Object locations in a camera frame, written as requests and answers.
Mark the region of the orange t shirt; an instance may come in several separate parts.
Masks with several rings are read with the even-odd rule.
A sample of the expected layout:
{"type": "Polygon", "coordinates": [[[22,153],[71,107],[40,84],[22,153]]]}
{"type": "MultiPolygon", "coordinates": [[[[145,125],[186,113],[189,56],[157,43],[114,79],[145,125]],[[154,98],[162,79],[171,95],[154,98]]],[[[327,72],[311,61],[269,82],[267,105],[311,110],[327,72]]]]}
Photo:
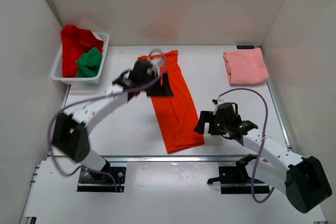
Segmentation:
{"type": "Polygon", "coordinates": [[[188,86],[178,65],[178,51],[165,53],[172,97],[152,97],[152,104],[166,151],[171,154],[205,144],[203,135],[194,132],[198,115],[188,86]]]}

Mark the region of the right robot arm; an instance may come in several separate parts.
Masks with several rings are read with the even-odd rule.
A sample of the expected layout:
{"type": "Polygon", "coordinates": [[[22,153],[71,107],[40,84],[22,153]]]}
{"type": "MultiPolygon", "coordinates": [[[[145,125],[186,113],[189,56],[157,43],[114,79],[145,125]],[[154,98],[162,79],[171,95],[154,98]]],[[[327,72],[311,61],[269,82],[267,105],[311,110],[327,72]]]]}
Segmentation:
{"type": "Polygon", "coordinates": [[[306,214],[332,195],[332,189],[321,162],[314,156],[305,158],[269,137],[263,137],[258,126],[243,121],[236,103],[217,104],[214,111],[201,111],[196,133],[204,134],[209,125],[210,135],[235,140],[253,151],[235,163],[232,172],[224,172],[209,184],[219,181],[225,186],[244,186],[259,180],[286,195],[292,206],[306,214]]]}

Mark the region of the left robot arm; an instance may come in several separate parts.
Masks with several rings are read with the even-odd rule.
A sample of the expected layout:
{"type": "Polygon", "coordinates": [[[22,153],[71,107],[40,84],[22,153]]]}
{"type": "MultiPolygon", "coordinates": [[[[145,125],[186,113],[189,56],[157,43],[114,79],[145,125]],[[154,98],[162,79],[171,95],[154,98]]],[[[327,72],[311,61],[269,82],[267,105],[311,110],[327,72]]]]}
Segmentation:
{"type": "Polygon", "coordinates": [[[48,143],[86,168],[96,180],[106,180],[110,164],[91,148],[90,133],[108,115],[143,91],[149,97],[172,97],[166,67],[163,58],[137,60],[133,69],[121,73],[104,94],[73,103],[81,106],[75,111],[58,112],[48,129],[48,143]]]}

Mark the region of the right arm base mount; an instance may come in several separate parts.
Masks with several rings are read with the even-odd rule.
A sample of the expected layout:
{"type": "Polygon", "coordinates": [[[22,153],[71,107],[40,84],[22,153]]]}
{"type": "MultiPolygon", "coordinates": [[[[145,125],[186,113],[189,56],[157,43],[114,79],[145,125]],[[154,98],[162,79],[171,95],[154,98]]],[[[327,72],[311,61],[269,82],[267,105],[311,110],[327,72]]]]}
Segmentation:
{"type": "Polygon", "coordinates": [[[246,166],[256,157],[257,155],[248,154],[236,161],[234,166],[220,166],[219,176],[209,178],[207,184],[219,183],[222,195],[251,194],[251,177],[247,174],[246,166]]]}

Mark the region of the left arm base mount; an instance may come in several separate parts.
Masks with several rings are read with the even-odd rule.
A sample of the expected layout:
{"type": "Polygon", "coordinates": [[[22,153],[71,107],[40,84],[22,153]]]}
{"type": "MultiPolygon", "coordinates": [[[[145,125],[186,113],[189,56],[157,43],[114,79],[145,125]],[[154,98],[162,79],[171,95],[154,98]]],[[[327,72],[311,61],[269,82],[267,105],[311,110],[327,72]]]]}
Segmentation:
{"type": "Polygon", "coordinates": [[[110,163],[109,173],[114,180],[106,174],[90,172],[87,168],[81,169],[77,192],[87,193],[123,193],[127,166],[126,163],[110,163]]]}

